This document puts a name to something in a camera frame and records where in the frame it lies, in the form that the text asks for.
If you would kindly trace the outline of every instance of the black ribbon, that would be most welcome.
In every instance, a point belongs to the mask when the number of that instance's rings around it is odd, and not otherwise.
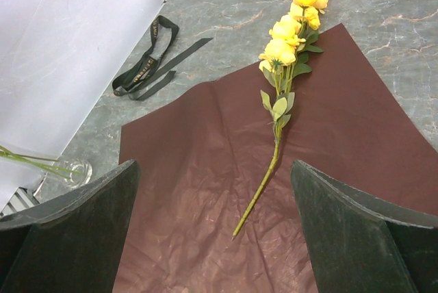
[[[166,47],[166,50],[164,50],[158,59],[155,59],[151,57],[151,54],[157,43],[159,26],[171,29],[172,36],[170,37],[170,42]],[[213,40],[213,38],[201,38],[190,48],[181,52],[179,55],[169,60],[169,62],[163,67],[159,68],[161,61],[172,46],[175,38],[177,38],[178,32],[179,27],[177,25],[169,21],[166,17],[158,16],[151,25],[151,47],[143,53],[143,56],[133,68],[115,78],[112,82],[113,93],[116,96],[128,94],[130,99],[137,101],[143,101],[149,98],[173,80],[176,71],[170,71],[170,69],[182,62],[203,45]],[[167,75],[160,82],[149,88],[145,93],[141,93],[142,89],[146,88],[166,73]]]

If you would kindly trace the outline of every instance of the marble tabletop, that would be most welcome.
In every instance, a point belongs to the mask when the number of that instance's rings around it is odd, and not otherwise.
[[[160,13],[180,26],[168,60],[199,38],[214,39],[180,63],[174,80],[145,101],[115,97],[108,87],[64,156],[88,160],[94,178],[113,169],[118,164],[122,125],[166,105],[198,83],[258,61],[270,39],[268,30],[287,13],[290,2],[168,0]],[[438,150],[438,0],[330,0],[321,21],[321,31],[338,23],[346,26],[403,110]],[[149,46],[146,32],[119,73],[131,68]],[[37,199],[43,202],[65,192],[62,186],[43,186]]]

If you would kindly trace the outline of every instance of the white wall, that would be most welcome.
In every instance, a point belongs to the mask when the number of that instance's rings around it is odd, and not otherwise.
[[[0,0],[0,144],[59,156],[162,0]],[[0,159],[0,210],[35,170]]]

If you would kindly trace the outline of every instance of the green leaf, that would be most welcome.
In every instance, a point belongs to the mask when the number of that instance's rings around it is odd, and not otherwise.
[[[294,105],[294,101],[295,101],[295,92],[289,92],[289,95],[287,96],[286,113],[292,109],[292,106]]]
[[[298,54],[297,64],[305,64],[309,61],[309,53],[308,52],[302,52]]]
[[[269,94],[267,94],[263,90],[260,90],[260,94],[261,94],[261,103],[263,103],[263,107],[265,107],[265,110],[269,110],[270,112],[272,112],[271,100],[269,98]]]
[[[320,52],[324,51],[321,48],[319,48],[319,47],[317,47],[315,45],[311,45],[311,44],[306,45],[304,50],[305,51],[310,51],[310,52],[317,52],[317,53],[320,53]]]
[[[312,44],[318,41],[320,33],[318,31],[311,31],[310,34],[306,37],[306,44]]]
[[[308,64],[297,64],[294,68],[294,73],[292,74],[292,79],[305,73],[310,73],[312,68]]]
[[[263,68],[263,75],[268,80],[271,86],[275,88],[275,80],[274,80],[274,73],[271,73],[266,68]]]
[[[281,129],[284,128],[284,127],[286,126],[286,124],[290,121],[290,118],[291,118],[291,114],[283,115],[283,116],[280,118],[279,124],[280,124],[280,128],[281,128]]]
[[[287,109],[287,99],[286,98],[280,98],[278,99],[274,106],[272,107],[272,118],[274,119],[274,122],[277,122],[284,113],[286,113]]]

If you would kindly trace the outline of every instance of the brown sheet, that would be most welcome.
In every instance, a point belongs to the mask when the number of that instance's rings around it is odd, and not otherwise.
[[[289,182],[297,159],[438,215],[438,154],[343,25],[318,45],[296,80],[281,165],[233,242],[273,150],[258,64],[123,127],[120,161],[138,160],[142,177],[115,292],[316,292]]]

